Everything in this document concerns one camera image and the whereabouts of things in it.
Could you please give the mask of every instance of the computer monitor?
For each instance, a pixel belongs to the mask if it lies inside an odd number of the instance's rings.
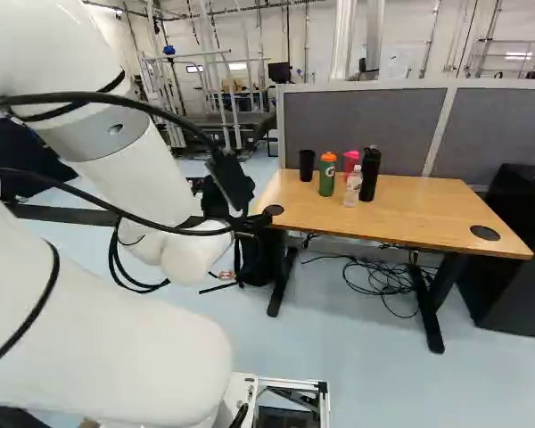
[[[267,75],[278,84],[288,83],[292,80],[292,71],[289,62],[271,62],[267,65]]]

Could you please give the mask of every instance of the desk leg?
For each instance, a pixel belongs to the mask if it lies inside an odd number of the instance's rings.
[[[407,265],[408,273],[416,288],[416,298],[418,299],[418,308],[424,322],[428,348],[436,354],[443,354],[446,349],[436,312],[446,300],[466,261],[467,256],[464,254],[457,252],[447,254],[440,264],[430,290],[426,287],[420,267]]]
[[[416,298],[418,299],[418,308],[426,331],[428,349],[435,354],[443,354],[444,350],[446,350],[444,340],[442,339],[440,324],[438,324],[438,317],[436,317],[436,309],[432,303],[432,296],[428,292],[422,277],[422,270],[420,270],[420,267],[410,264],[407,265],[407,269],[416,288]]]
[[[275,318],[279,314],[279,308],[282,305],[284,299],[285,287],[287,286],[287,280],[292,270],[293,262],[297,256],[296,248],[289,248],[285,253],[285,237],[287,233],[285,231],[274,231],[278,234],[277,243],[275,245],[275,257],[274,257],[274,278],[275,286],[274,291],[271,294],[269,305],[267,306],[267,315]]]
[[[458,252],[451,252],[444,256],[444,260],[438,267],[438,272],[430,285],[430,295],[434,310],[438,310],[448,297],[449,291],[456,283],[462,270],[464,270],[466,261],[467,256]]]

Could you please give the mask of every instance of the gatorade bottle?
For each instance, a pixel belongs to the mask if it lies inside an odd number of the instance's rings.
[[[319,194],[331,196],[335,186],[335,162],[337,156],[331,152],[323,153],[319,162]]]

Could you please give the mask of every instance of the light blue floor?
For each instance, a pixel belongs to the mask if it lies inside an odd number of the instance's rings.
[[[187,176],[205,173],[202,162],[179,163]],[[258,185],[256,194],[277,168],[276,158],[264,152],[243,165]],[[79,186],[92,189],[81,180]],[[33,202],[86,206],[57,191],[42,193]],[[34,221],[26,225],[107,278],[107,286],[116,286],[106,266],[110,229]],[[87,247],[80,244],[84,235]],[[135,276],[161,277],[124,256]],[[232,338],[239,371],[328,381],[333,428],[535,427],[535,339],[475,328],[459,293],[453,292],[439,312],[447,350],[443,356],[433,355],[420,319],[399,320],[378,299],[348,289],[341,276],[343,263],[296,263],[278,318],[266,316],[271,286],[199,296],[199,287],[171,285],[139,299],[168,300],[215,319]],[[230,266],[227,254],[215,269]],[[361,269],[353,280],[364,283],[365,272]],[[207,278],[202,288],[214,284]],[[411,299],[393,302],[400,311],[414,304]],[[47,420],[60,428],[75,426],[69,417]]]

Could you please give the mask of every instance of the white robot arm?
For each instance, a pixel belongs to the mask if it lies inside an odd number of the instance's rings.
[[[120,74],[79,0],[0,0],[0,96],[107,86],[129,95]],[[191,190],[145,113],[87,104],[39,117],[63,105],[12,109],[116,206],[168,226],[193,214]],[[207,221],[198,228],[223,226]],[[182,283],[205,275],[233,239],[121,223],[122,242],[140,236],[132,252]],[[36,319],[8,347],[44,297]],[[0,405],[144,426],[211,426],[231,362],[216,324],[139,298],[58,257],[0,202]]]

